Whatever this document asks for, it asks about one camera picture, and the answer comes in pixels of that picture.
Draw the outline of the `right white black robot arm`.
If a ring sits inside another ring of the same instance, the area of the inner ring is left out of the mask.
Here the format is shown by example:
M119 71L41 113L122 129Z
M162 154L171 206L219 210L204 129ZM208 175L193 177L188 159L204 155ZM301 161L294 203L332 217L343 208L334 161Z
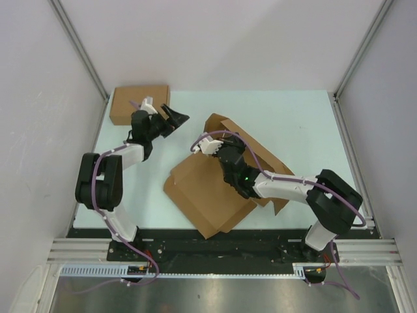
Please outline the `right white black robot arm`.
M317 261L337 236L353 226L366 225L359 213L363 197L332 170L322 170L312 178L282 175L265 171L244 160L243 144L217 141L214 156L218 158L223 180L243 198L276 198L306 204L317 218L300 244L307 261Z

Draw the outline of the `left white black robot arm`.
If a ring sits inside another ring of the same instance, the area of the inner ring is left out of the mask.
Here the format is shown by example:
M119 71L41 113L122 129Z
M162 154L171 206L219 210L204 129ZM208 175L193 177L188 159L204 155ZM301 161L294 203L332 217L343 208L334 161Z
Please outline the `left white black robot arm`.
M122 205L123 172L146 161L156 138L170 136L190 118L166 104L161 109L164 114L146 98L131 114L128 137L121 146L102 154L83 154L75 187L76 201L100 215L113 240L123 243L122 254L132 261L142 257L144 245L136 240L139 228Z

